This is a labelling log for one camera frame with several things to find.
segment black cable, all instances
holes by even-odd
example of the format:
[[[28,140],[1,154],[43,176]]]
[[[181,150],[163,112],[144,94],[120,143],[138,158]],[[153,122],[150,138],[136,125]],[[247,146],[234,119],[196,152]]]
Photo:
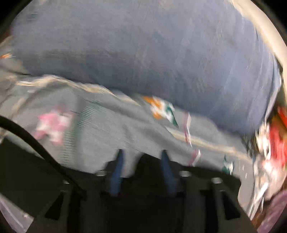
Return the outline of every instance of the black cable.
[[[46,149],[30,133],[28,133],[25,129],[23,129],[15,122],[1,115],[0,128],[10,131],[11,133],[21,138],[29,146],[31,146],[47,163],[49,163],[58,173],[60,173],[66,181],[73,185],[83,198],[86,198],[86,191],[83,190],[77,184],[77,182],[66,173],[63,167],[46,151]]]

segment pink object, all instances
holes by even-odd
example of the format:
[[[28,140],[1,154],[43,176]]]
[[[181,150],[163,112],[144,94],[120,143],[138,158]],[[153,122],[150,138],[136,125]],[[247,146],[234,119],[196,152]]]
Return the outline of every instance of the pink object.
[[[70,125],[71,118],[71,113],[67,112],[60,114],[57,110],[52,110],[50,113],[40,115],[34,134],[35,139],[40,140],[45,135],[48,135],[50,141],[54,144],[62,144],[64,131]]]

